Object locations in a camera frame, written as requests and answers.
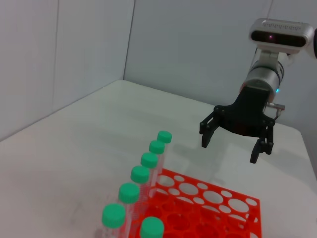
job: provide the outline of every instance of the camera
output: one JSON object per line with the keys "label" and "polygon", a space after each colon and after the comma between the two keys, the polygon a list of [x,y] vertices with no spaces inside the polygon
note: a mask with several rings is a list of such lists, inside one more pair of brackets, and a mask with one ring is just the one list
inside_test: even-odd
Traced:
{"label": "camera", "polygon": [[260,18],[252,25],[249,38],[261,50],[296,54],[305,48],[317,58],[316,35],[317,31],[307,23]]}

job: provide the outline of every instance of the green screw cap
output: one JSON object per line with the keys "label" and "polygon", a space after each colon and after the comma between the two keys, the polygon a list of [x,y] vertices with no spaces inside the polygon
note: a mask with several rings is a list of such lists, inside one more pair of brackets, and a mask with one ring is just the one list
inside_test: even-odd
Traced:
{"label": "green screw cap", "polygon": [[135,166],[131,171],[131,180],[136,183],[146,183],[147,181],[149,181],[149,176],[150,170],[148,168],[145,168],[144,166]]}
{"label": "green screw cap", "polygon": [[172,141],[172,134],[166,130],[161,130],[158,133],[158,141],[168,144]]}
{"label": "green screw cap", "polygon": [[154,169],[158,165],[158,156],[154,153],[147,152],[141,157],[141,165],[146,168]]}
{"label": "green screw cap", "polygon": [[164,233],[163,222],[156,217],[148,217],[143,220],[140,230],[141,238],[162,238]]}
{"label": "green screw cap", "polygon": [[165,149],[165,144],[158,140],[153,140],[150,142],[149,151],[154,154],[163,154]]}
{"label": "green screw cap", "polygon": [[122,205],[119,204],[109,204],[104,208],[102,223],[105,227],[111,229],[120,228],[125,219],[125,210]]}
{"label": "green screw cap", "polygon": [[139,200],[140,189],[133,183],[125,183],[119,189],[119,200],[125,204],[133,204]]}

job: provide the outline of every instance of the white table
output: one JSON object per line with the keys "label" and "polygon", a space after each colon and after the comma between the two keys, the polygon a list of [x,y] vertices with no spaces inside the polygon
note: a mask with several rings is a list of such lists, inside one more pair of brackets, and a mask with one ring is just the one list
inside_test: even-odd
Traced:
{"label": "white table", "polygon": [[317,181],[299,131],[277,124],[272,155],[219,128],[200,147],[213,106],[116,81],[0,143],[3,238],[92,238],[105,196],[129,179],[159,130],[166,167],[261,200],[264,238],[317,237]]}

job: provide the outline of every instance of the test tube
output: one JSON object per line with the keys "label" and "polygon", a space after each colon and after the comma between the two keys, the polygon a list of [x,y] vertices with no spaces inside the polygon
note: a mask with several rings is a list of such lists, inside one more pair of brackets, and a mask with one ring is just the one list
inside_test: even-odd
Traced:
{"label": "test tube", "polygon": [[139,195],[139,187],[130,182],[121,185],[119,189],[118,201],[123,205],[126,213],[125,223],[121,228],[122,238],[129,237],[132,224],[132,216],[134,211],[134,204],[138,201]]}
{"label": "test tube", "polygon": [[163,170],[163,154],[165,150],[165,144],[158,140],[153,140],[150,142],[149,151],[158,156],[158,174],[162,173]]}
{"label": "test tube", "polygon": [[[132,215],[132,221],[135,222],[138,220],[144,210],[142,206],[144,206],[144,202],[148,199],[148,196],[145,194],[146,191],[146,183],[149,181],[150,170],[145,168],[144,166],[135,166],[131,171],[131,180],[139,187],[140,196],[139,200],[134,204],[134,211]],[[134,237],[138,224],[131,228],[132,237]]]}
{"label": "test tube", "polygon": [[141,165],[150,170],[149,181],[146,183],[146,188],[145,188],[146,196],[149,195],[151,187],[154,187],[156,184],[157,177],[158,177],[158,169],[157,169],[158,160],[159,160],[158,156],[151,152],[144,153],[141,157]]}
{"label": "test tube", "polygon": [[103,210],[102,223],[104,226],[103,238],[120,238],[121,227],[125,220],[125,210],[120,204],[109,204]]}
{"label": "test tube", "polygon": [[131,171],[131,180],[139,187],[140,189],[140,196],[139,200],[135,204],[135,212],[134,217],[138,216],[137,214],[139,211],[136,209],[139,209],[139,207],[142,205],[144,201],[148,199],[147,194],[145,194],[146,191],[146,183],[149,181],[150,176],[150,170],[148,168],[145,168],[144,166],[135,166],[133,167]]}
{"label": "test tube", "polygon": [[140,238],[162,238],[164,224],[156,217],[147,217],[143,220],[140,229]]}
{"label": "test tube", "polygon": [[159,167],[158,173],[161,174],[164,167],[167,147],[168,147],[168,144],[172,141],[172,134],[166,130],[161,130],[160,132],[158,132],[158,141],[163,142],[165,145],[164,153],[162,154],[162,159],[160,160],[160,165],[158,166]]}

